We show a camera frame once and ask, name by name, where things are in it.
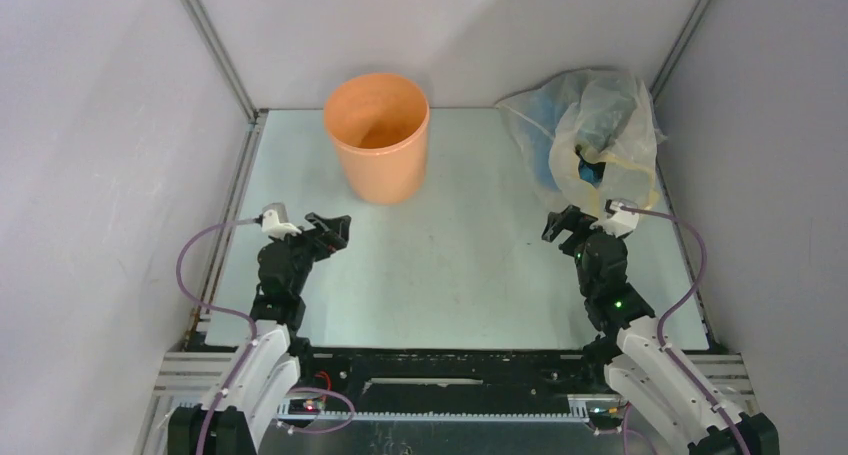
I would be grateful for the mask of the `blue plastic trash bag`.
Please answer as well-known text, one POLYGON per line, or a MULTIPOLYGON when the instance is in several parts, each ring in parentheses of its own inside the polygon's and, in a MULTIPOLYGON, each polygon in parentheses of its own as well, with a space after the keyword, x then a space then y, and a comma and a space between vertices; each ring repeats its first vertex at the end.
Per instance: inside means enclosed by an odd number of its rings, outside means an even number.
POLYGON ((590 163, 582 155, 581 147, 575 147, 575 154, 578 157, 578 174, 580 179, 589 183, 594 187, 598 187, 603 179, 606 169, 605 162, 590 163))

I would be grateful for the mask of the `translucent white plastic bag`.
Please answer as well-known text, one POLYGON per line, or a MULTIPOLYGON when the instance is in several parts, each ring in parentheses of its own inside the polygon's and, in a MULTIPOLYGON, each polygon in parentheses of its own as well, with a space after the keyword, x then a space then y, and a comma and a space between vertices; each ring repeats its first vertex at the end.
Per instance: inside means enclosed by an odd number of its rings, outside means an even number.
POLYGON ((575 205, 599 216, 609 199, 639 209, 659 200, 656 156, 664 136, 648 88, 632 73, 570 70, 495 107, 548 210, 575 205), (580 179, 576 146, 588 162, 606 163, 598 187, 580 179))

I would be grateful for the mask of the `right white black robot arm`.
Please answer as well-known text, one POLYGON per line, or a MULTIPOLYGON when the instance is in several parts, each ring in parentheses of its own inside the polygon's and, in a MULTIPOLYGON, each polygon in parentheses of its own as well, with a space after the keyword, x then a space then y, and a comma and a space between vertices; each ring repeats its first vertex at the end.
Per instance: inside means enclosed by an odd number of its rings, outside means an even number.
POLYGON ((570 205, 548 215, 542 238, 572 257, 584 307, 599 337, 583 349, 585 386, 611 389, 639 411, 677 452, 777 454, 775 424, 747 414, 713 385, 665 334, 668 314, 653 308, 629 282, 626 237, 644 210, 611 200, 598 219, 570 205))

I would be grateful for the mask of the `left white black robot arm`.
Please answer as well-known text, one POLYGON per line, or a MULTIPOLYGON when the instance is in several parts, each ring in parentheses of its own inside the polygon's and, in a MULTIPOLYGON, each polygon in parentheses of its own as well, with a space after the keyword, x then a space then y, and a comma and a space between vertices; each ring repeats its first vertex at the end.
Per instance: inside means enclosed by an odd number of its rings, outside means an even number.
POLYGON ((349 216, 305 217, 305 229, 288 220, 276 203, 241 225, 256 224, 269 238, 257 255, 258 285, 249 313, 226 309, 248 324, 246 341, 235 359, 200 402, 174 409, 167 421, 169 454, 255 454, 279 407, 290 395, 318 404, 335 398, 348 409, 345 425, 356 416, 354 403, 330 387, 311 387, 316 365, 311 346, 297 332, 305 313, 301 293, 315 263, 346 248, 349 216))

